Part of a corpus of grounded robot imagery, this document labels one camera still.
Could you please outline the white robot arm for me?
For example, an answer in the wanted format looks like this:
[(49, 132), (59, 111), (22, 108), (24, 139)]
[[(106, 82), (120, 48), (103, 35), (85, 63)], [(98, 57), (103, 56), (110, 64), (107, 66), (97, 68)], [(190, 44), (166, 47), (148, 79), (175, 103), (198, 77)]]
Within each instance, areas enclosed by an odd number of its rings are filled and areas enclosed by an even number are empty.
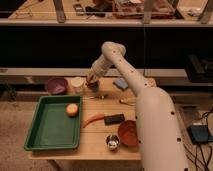
[(189, 171), (183, 139), (170, 95), (152, 86), (124, 56), (125, 46), (107, 41), (86, 78), (93, 87), (114, 65), (136, 96), (135, 116), (142, 171)]

